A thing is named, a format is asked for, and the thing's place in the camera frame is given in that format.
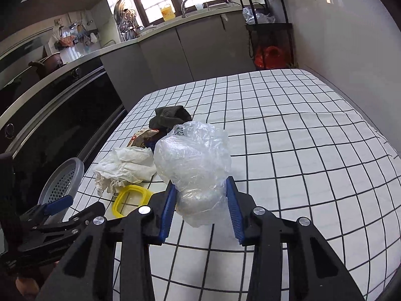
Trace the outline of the person's hand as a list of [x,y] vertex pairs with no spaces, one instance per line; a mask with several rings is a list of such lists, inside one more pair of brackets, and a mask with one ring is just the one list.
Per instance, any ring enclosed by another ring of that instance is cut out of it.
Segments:
[[31,278],[17,277],[16,288],[25,300],[35,301],[40,288],[37,282]]

